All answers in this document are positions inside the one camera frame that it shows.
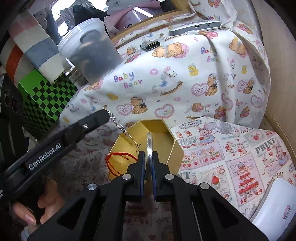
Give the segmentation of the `left hand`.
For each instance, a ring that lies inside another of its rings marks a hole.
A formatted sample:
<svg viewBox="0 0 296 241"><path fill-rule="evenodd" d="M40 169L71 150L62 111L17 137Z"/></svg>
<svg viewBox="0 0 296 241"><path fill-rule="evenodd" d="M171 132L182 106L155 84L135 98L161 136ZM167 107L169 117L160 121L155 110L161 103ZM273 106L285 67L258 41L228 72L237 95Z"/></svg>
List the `left hand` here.
<svg viewBox="0 0 296 241"><path fill-rule="evenodd" d="M38 208L44 209L44 214L40 218L41 224L44 224L55 213L57 213L65 204L64 199L58 192L58 185L55 180L47 179L45 183L45 192L39 197ZM36 226L36 219L33 213L19 202L12 205L14 213L28 225Z"/></svg>

